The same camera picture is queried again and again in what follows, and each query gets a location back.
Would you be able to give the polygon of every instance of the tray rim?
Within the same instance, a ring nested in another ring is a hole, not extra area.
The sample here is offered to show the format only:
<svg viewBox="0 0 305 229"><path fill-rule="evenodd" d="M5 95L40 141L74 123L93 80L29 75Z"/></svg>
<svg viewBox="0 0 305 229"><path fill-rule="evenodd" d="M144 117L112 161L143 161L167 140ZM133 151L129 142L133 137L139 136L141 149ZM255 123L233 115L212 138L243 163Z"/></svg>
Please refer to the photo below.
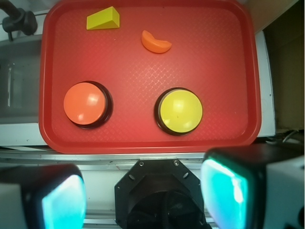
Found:
<svg viewBox="0 0 305 229"><path fill-rule="evenodd" d="M251 126L251 133L247 135L246 137L244 134L241 136L230 139L230 140L209 140L208 145L203 145L203 144L195 144L191 146L132 146L132 147L121 147L119 146L120 143L117 143L117 147L84 147L84 146L79 146L79 143L74 143L74 145L71 146L63 146L59 144L61 140L52 132L52 130L49 130L45 124L45 99L46 97L51 97L51 93L48 93L48 88L45 86L46 81L50 83L52 79L46 79L46 72L50 73L50 70L47 70L46 63L49 61L49 59L53 59L53 55L50 56L51 48L54 46L54 39L50 39L50 36L52 36L52 28L49 25L50 20L52 17L56 17L57 14L61 14L62 11L66 7L71 7L69 10L74 10L78 9L76 7L73 7L73 4L77 2L82 2L84 3L84 0L63 0L57 3L47 14L46 19L44 21L44 28L43 28L43 35L42 35L42 45L41 45L41 71L40 71L40 99L39 99L39 129L41 132L41 135L43 139L46 141L46 143L53 148L56 151L59 151L61 153L65 154L122 154L122 153L127 153L127 154L149 154L149 153L155 153L155 154L163 154L163 153L183 153L183 152L205 152L206 150L212 148L212 147L223 147L223 146L244 146L244 145L249 145L251 144L255 138L257 137L260 127L261 127L261 101L260 101L260 84L259 84L259 74L258 74L258 62L257 62L257 54L256 54L256 46L255 46L255 37L254 37L254 28L253 24L251 21L251 17L248 11L244 9L244 7L234 1L234 0L206 0L205 4L211 4L211 3L216 3L217 6L221 5L228 5L230 7L231 11L234 11L235 13L239 14L239 17L243 17L244 20L240 21L241 23L241 29L245 30L247 34L247 44L250 44L250 46L245 46L245 37L243 37L244 41L244 50L245 48L248 49L248 53L251 54L251 56L245 55L245 58L248 58L251 60L251 73L254 76L253 78L253 86L252 90L255 90L255 105L252 103L252 106L248 106L248 113L252 111L252 114L255 114L256 117L256 123ZM155 1L145 1L145 0L139 0L139 1L132 1L131 3L129 1L120 1L120 0L114 0L111 2L111 5L114 7L131 7L133 4L137 2L138 7L157 7L161 6L162 4L168 4L169 2L174 2L175 7L183 7L185 6L184 4L187 4L188 7L195 7L196 4L202 4L200 0L191 0L191 1L183 1L183 0L175 0L175 1L167 1L167 0L155 0ZM99 3L102 4L99 0L86 0L86 3L90 5L90 3Z"/></svg>

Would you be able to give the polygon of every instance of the button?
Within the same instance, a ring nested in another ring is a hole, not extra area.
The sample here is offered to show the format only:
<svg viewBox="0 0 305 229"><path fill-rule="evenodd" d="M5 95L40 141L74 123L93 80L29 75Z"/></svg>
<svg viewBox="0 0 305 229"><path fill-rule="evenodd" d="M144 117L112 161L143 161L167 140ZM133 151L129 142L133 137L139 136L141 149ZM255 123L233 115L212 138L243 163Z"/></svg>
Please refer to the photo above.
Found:
<svg viewBox="0 0 305 229"><path fill-rule="evenodd" d="M173 88L157 100L155 117L158 125L167 133L184 135L200 124L203 107L193 92L185 88Z"/></svg>
<svg viewBox="0 0 305 229"><path fill-rule="evenodd" d="M82 82L71 87L63 101L67 117L83 128L102 125L112 113L112 98L97 82Z"/></svg>

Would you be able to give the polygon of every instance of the yellow wedge block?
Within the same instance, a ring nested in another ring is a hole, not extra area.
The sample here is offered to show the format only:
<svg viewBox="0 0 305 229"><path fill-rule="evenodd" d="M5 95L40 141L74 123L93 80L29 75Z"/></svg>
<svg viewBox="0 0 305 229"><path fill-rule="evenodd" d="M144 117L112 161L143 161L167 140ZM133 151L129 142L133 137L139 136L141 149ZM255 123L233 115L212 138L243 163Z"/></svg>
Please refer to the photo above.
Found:
<svg viewBox="0 0 305 229"><path fill-rule="evenodd" d="M111 6L87 17L87 30L114 29L120 27L120 15Z"/></svg>

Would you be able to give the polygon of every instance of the yellow button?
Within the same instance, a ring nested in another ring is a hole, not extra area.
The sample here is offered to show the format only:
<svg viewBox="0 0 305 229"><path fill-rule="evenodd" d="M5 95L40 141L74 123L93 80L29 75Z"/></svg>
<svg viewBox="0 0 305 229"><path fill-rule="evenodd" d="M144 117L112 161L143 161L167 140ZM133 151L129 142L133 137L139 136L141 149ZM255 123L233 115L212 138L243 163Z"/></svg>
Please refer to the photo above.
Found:
<svg viewBox="0 0 305 229"><path fill-rule="evenodd" d="M168 129L183 134L199 125L203 107L194 93L186 89L173 89L161 100L159 112L161 121Z"/></svg>

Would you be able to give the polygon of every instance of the teal light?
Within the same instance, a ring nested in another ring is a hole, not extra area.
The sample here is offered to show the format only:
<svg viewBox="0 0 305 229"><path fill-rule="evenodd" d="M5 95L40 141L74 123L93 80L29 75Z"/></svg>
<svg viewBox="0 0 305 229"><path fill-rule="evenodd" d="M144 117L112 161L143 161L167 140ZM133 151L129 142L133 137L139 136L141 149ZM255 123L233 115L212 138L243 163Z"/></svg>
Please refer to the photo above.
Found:
<svg viewBox="0 0 305 229"><path fill-rule="evenodd" d="M72 175L42 199L45 229L81 229L86 215L84 181Z"/></svg>
<svg viewBox="0 0 305 229"><path fill-rule="evenodd" d="M201 166L204 204L221 229L246 227L248 182L213 159Z"/></svg>

